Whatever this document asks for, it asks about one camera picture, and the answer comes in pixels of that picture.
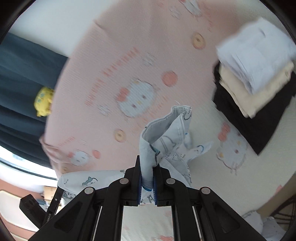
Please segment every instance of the yellow toy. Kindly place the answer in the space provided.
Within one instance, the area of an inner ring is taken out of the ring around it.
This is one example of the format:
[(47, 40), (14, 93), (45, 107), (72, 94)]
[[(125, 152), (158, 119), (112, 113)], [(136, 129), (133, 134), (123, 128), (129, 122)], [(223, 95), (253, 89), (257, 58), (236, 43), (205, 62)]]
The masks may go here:
[(37, 116), (48, 116), (51, 113), (50, 107), (53, 94), (54, 90), (47, 87), (42, 87), (38, 92), (34, 101), (34, 107), (37, 110)]

